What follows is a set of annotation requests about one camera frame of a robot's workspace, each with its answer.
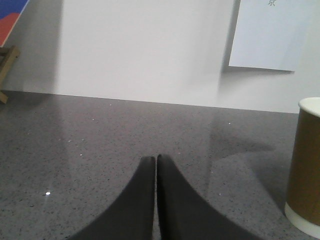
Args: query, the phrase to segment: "painting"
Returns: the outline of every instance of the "painting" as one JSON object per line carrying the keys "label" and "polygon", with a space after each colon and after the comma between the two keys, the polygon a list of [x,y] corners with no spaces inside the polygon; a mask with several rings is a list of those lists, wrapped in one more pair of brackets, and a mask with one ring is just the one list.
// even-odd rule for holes
{"label": "painting", "polygon": [[0,0],[0,47],[3,47],[29,0]]}

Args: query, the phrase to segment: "speckled stone countertop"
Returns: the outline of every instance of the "speckled stone countertop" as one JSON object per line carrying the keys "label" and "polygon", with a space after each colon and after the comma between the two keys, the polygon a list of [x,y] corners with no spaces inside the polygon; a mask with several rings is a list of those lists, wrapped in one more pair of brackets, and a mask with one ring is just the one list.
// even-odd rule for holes
{"label": "speckled stone countertop", "polygon": [[[63,240],[171,155],[213,208],[264,240],[312,240],[284,216],[297,114],[7,91],[0,239]],[[157,214],[154,239],[159,240]]]}

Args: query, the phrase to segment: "white wall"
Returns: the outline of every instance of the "white wall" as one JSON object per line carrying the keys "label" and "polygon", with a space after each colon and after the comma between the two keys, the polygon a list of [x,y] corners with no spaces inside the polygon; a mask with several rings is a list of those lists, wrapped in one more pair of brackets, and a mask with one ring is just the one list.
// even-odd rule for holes
{"label": "white wall", "polygon": [[320,96],[320,14],[296,72],[228,67],[239,3],[31,0],[4,89],[297,113]]}

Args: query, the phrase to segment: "red paint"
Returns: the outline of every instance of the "red paint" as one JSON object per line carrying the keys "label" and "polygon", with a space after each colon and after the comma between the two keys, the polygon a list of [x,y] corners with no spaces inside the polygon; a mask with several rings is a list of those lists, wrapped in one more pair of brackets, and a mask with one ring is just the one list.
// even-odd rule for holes
{"label": "red paint", "polygon": [[0,19],[0,46],[5,43],[11,29],[14,27],[19,16],[19,13],[13,12]]}

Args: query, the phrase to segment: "blue paint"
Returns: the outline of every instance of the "blue paint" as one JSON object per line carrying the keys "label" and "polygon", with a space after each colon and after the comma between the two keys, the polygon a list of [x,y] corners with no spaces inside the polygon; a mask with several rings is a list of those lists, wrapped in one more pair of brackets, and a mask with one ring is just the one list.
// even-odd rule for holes
{"label": "blue paint", "polygon": [[20,14],[28,0],[0,0],[0,19],[11,13]]}

